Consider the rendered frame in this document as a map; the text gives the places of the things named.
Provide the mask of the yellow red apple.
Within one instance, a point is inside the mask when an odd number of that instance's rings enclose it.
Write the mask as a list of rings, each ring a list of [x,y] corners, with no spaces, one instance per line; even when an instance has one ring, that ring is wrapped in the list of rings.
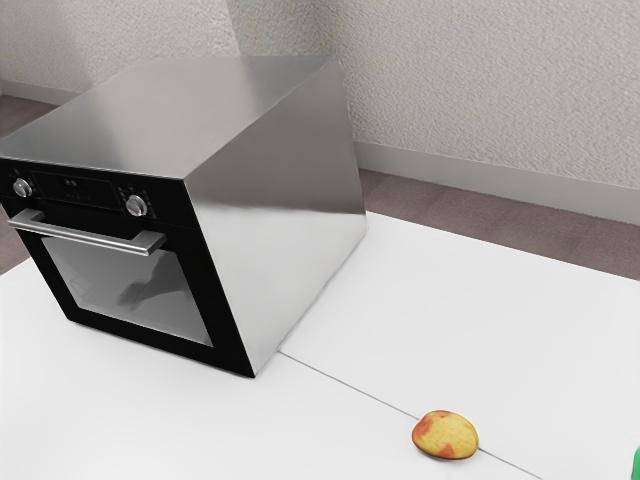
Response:
[[[447,410],[426,413],[411,433],[413,444],[423,453],[445,460],[462,460],[479,448],[474,425],[460,414]]]

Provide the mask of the stainless steel oven black door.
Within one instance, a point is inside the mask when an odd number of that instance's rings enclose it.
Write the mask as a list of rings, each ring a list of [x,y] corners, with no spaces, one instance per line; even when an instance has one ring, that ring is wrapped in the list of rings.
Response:
[[[367,230],[337,60],[159,58],[0,139],[66,317],[248,378]]]

